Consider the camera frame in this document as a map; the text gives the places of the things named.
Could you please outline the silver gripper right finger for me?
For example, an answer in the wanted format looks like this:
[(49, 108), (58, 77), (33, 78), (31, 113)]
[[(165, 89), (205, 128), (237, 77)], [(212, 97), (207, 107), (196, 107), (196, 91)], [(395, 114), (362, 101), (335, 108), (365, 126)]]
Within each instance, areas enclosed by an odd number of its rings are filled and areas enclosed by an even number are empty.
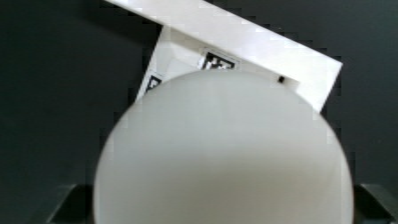
[(353, 224), (398, 224), (398, 199), (378, 184), (353, 187)]

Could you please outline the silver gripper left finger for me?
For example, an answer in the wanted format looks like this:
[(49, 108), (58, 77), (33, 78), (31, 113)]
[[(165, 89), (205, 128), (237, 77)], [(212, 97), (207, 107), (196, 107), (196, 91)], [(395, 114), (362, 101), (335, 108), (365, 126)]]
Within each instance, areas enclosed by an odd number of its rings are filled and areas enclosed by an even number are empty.
[(24, 224), (93, 224), (92, 186), (58, 185)]

